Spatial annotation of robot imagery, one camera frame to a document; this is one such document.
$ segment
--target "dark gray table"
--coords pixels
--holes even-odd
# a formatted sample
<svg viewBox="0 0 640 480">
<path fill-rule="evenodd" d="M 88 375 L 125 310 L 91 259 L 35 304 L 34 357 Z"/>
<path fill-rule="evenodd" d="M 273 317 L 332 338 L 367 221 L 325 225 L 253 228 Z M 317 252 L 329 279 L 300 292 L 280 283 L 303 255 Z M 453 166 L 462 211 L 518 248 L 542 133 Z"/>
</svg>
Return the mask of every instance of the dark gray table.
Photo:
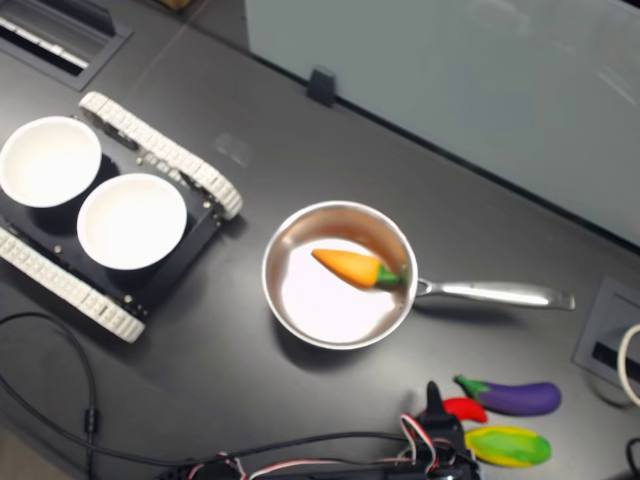
<svg viewBox="0 0 640 480">
<path fill-rule="evenodd" d="M 571 356 L 603 276 L 640 289 L 640 258 L 348 110 L 309 101 L 299 85 L 159 9 L 105 3 L 136 33 L 89 88 L 208 159 L 240 189 L 245 207 L 132 346 L 0 265 L 4 311 L 31 303 L 13 295 L 17 289 L 82 336 L 97 370 L 101 444 L 182 458 L 332 431 L 397 431 L 398 413 L 420 408 L 428 380 L 459 395 L 451 378 L 464 373 L 505 383 L 550 380 L 564 395 L 550 416 L 492 416 L 493 424 L 546 436 L 554 454 L 530 470 L 487 467 L 489 478 L 604 479 L 626 470 L 623 448 L 640 432 L 640 410 L 600 400 Z M 31 119 L 74 111 L 80 96 L 0 55 L 0 140 Z M 231 139 L 231 152 L 218 151 L 221 138 Z M 575 292 L 578 308 L 427 302 L 376 346 L 333 353 L 302 345 L 270 314 L 260 261 L 284 218 L 328 199 L 360 201 L 394 218 L 427 278 L 535 282 Z M 48 326 L 20 322 L 0 331 L 0 365 L 43 411 L 80 431 L 85 387 L 62 343 Z M 0 407 L 23 438 L 82 478 L 82 449 L 4 394 Z M 248 464 L 301 452 L 370 458 L 394 448 L 339 442 Z M 158 471 L 105 457 L 97 464 L 109 479 Z"/>
</svg>

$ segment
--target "saucepan handle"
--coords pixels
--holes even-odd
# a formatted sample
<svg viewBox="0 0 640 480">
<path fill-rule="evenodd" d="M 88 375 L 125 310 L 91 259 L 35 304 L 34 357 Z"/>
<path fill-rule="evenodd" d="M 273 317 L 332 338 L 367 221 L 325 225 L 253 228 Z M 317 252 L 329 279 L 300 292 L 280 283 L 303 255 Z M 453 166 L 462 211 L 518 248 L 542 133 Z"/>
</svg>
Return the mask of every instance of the saucepan handle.
<svg viewBox="0 0 640 480">
<path fill-rule="evenodd" d="M 510 282 L 433 283 L 418 279 L 416 297 L 446 296 L 503 303 L 519 307 L 573 310 L 575 299 L 568 292 Z"/>
</svg>

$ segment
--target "toy red pepper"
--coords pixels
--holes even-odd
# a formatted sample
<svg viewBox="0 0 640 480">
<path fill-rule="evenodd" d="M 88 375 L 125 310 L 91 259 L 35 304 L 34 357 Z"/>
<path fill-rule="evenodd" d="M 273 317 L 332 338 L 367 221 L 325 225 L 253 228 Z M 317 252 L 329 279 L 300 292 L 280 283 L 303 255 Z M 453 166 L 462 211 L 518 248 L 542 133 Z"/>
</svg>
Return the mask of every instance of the toy red pepper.
<svg viewBox="0 0 640 480">
<path fill-rule="evenodd" d="M 443 400 L 442 406 L 445 412 L 455 415 L 458 420 L 473 420 L 478 423 L 486 423 L 487 414 L 475 400 L 466 397 L 456 397 Z"/>
</svg>

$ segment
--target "red and white wire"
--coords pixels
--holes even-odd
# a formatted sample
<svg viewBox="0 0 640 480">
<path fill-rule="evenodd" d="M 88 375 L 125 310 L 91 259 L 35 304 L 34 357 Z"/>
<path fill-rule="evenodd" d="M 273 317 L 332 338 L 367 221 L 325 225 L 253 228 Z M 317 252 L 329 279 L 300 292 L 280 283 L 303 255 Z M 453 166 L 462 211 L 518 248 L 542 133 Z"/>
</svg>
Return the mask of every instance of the red and white wire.
<svg viewBox="0 0 640 480">
<path fill-rule="evenodd" d="M 416 448 L 415 439 L 407 428 L 407 424 L 413 429 L 414 432 L 416 432 L 416 434 L 422 439 L 422 441 L 427 445 L 429 451 L 431 452 L 431 458 L 429 459 L 429 463 L 427 464 L 427 468 L 425 469 L 425 471 L 428 472 L 437 461 L 436 449 L 433 446 L 433 442 L 431 442 L 431 438 L 429 438 L 427 432 L 424 431 L 424 429 L 420 426 L 415 418 L 413 418 L 408 413 L 403 413 L 402 415 L 400 415 L 400 426 L 402 427 L 402 432 L 404 433 L 405 437 L 407 437 L 409 446 L 411 447 L 411 463 L 415 465 L 418 459 L 418 449 Z"/>
<path fill-rule="evenodd" d="M 260 475 L 266 475 L 267 473 L 275 472 L 276 470 L 281 470 L 283 468 L 289 467 L 297 467 L 299 465 L 337 465 L 341 464 L 338 460 L 323 460 L 323 459 L 314 459 L 314 458 L 298 458 L 295 460 L 287 460 L 284 462 L 273 463 L 271 465 L 267 465 L 266 467 L 262 467 L 260 470 L 256 470 L 251 475 L 249 475 L 248 480 L 254 480 Z"/>
<path fill-rule="evenodd" d="M 202 467 L 204 467 L 204 463 L 195 465 L 189 472 L 189 475 L 187 475 L 187 480 L 193 480 L 193 477 L 196 476 L 196 473 L 198 473 L 198 470 L 200 470 Z"/>
<path fill-rule="evenodd" d="M 218 453 L 218 455 L 226 457 L 227 456 L 227 452 L 220 452 Z M 225 462 L 227 465 L 230 465 L 231 463 L 233 463 L 236 468 L 238 469 L 238 472 L 240 472 L 240 480 L 247 480 L 247 472 L 245 471 L 244 467 L 242 466 L 242 462 L 240 461 L 239 458 L 229 458 L 227 460 L 225 460 Z M 189 472 L 189 475 L 187 475 L 187 480 L 193 480 L 196 476 L 196 473 L 198 473 L 198 470 L 200 470 L 202 467 L 204 467 L 204 463 L 200 463 L 198 465 L 195 465 L 191 471 Z"/>
</svg>

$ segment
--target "white bowl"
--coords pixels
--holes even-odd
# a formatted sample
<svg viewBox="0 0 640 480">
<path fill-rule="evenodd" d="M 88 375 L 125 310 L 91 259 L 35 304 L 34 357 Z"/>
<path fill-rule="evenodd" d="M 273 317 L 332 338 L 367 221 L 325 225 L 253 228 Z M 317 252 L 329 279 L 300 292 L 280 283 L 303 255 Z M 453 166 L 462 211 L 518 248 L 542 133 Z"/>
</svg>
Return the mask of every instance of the white bowl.
<svg viewBox="0 0 640 480">
<path fill-rule="evenodd" d="M 133 173 L 107 180 L 91 192 L 78 215 L 78 240 L 97 263 L 137 270 L 166 257 L 186 225 L 187 206 L 173 185 Z"/>
<path fill-rule="evenodd" d="M 0 188 L 28 207 L 55 207 L 84 192 L 100 169 L 95 132 L 68 117 L 34 120 L 0 151 Z"/>
</svg>

